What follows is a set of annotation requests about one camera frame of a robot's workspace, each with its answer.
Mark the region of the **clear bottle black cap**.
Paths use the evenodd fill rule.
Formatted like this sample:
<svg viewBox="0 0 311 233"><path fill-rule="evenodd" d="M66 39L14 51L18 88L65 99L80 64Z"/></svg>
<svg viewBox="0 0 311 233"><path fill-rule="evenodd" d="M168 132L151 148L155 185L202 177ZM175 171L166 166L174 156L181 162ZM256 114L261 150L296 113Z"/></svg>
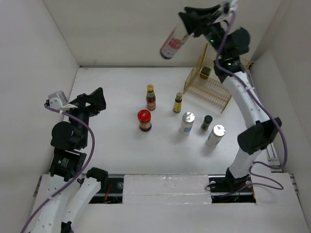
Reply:
<svg viewBox="0 0 311 233"><path fill-rule="evenodd" d="M189 34L183 23L179 23L172 30L166 41L160 48L160 55L166 59L172 59L180 48L185 44Z"/></svg>

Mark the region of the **red lid sauce jar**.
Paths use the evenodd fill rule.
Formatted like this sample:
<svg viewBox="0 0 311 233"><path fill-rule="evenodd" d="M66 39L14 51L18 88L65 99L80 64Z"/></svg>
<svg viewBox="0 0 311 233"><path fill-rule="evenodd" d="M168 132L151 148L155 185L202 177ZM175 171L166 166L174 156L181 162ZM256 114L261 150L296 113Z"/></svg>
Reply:
<svg viewBox="0 0 311 233"><path fill-rule="evenodd" d="M139 128L143 132L147 132L152 128L151 117L151 112L149 110L143 109L138 112Z"/></svg>

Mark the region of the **glass oil bottle gold spout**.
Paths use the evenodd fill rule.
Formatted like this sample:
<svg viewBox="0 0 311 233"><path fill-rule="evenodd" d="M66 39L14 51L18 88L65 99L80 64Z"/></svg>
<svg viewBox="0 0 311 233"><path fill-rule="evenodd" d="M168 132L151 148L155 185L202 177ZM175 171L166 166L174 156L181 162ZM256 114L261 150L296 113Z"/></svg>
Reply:
<svg viewBox="0 0 311 233"><path fill-rule="evenodd" d="M211 68L210 67L203 67L200 71L200 78L203 80L207 80L210 76Z"/></svg>

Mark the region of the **tall sauce bottle yellow cap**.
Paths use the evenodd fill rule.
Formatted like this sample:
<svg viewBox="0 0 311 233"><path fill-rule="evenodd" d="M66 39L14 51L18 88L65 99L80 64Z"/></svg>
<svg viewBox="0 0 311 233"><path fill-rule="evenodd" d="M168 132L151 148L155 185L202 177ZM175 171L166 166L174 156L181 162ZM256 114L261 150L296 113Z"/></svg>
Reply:
<svg viewBox="0 0 311 233"><path fill-rule="evenodd" d="M156 109L156 96L152 84L147 85L146 104L148 110L153 111Z"/></svg>

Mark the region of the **small yellow label bottle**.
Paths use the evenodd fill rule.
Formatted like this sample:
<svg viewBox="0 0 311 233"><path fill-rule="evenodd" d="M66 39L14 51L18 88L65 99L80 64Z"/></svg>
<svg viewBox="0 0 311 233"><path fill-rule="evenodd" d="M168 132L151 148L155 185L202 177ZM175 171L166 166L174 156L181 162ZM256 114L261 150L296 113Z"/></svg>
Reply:
<svg viewBox="0 0 311 233"><path fill-rule="evenodd" d="M178 92L175 97L173 111L175 113L179 113L181 111L181 106L182 106L182 93Z"/></svg>

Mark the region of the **white shaker silver lid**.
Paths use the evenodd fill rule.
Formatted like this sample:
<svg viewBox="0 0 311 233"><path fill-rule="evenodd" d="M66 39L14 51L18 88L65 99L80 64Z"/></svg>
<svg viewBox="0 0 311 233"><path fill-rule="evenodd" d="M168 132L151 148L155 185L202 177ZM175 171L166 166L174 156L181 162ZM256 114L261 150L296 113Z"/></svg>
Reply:
<svg viewBox="0 0 311 233"><path fill-rule="evenodd" d="M195 115L192 112L185 112L182 116L182 121L179 128L180 133L183 135L190 134L194 121Z"/></svg>
<svg viewBox="0 0 311 233"><path fill-rule="evenodd" d="M223 125L214 126L206 140L206 144L210 147L216 147L224 137L225 133L226 129Z"/></svg>

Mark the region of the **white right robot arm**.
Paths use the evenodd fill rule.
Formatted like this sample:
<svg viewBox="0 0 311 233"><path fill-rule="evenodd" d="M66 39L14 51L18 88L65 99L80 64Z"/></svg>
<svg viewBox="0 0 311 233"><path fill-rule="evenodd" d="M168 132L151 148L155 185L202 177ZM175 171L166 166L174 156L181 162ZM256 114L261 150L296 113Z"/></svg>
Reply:
<svg viewBox="0 0 311 233"><path fill-rule="evenodd" d="M238 192L247 184L256 158L270 145L281 127L281 120L264 109L250 84L240 56L249 51L250 34L240 27L231 31L236 18L237 1L227 0L211 8L185 7L179 13L188 35L203 35L217 51L214 72L230 92L245 121L246 130L237 137L239 145L234 162L218 184L229 192Z"/></svg>

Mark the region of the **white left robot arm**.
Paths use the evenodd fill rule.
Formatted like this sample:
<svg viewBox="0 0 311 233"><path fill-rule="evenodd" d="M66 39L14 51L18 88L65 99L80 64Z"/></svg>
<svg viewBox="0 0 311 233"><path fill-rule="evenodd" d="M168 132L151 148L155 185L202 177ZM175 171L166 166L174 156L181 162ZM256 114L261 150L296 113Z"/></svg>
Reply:
<svg viewBox="0 0 311 233"><path fill-rule="evenodd" d="M79 179L95 150L95 136L90 117L106 109L101 87L91 94L80 94L68 101L63 91L48 96L44 107L68 117L52 129L54 148L49 169L46 200L31 214L22 228L26 232L36 214L40 214L32 233L72 233L87 205L98 192L108 188L108 172L91 168Z"/></svg>

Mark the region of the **small dark spice jar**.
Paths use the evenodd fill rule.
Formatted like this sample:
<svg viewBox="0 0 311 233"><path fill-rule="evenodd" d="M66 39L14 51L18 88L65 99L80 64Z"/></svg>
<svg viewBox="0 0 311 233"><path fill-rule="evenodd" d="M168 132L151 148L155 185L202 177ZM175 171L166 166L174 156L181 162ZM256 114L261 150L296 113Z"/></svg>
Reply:
<svg viewBox="0 0 311 233"><path fill-rule="evenodd" d="M206 115L201 125L201 129L203 131L207 131L212 121L213 121L213 117L210 115Z"/></svg>

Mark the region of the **metal base rail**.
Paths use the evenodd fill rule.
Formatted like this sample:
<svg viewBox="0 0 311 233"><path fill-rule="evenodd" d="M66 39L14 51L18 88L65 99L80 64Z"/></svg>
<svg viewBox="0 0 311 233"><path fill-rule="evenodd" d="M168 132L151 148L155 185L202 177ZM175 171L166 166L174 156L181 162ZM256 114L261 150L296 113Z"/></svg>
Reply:
<svg viewBox="0 0 311 233"><path fill-rule="evenodd" d="M221 175L111 175L91 204L213 204L256 203L252 189L225 197L215 186Z"/></svg>

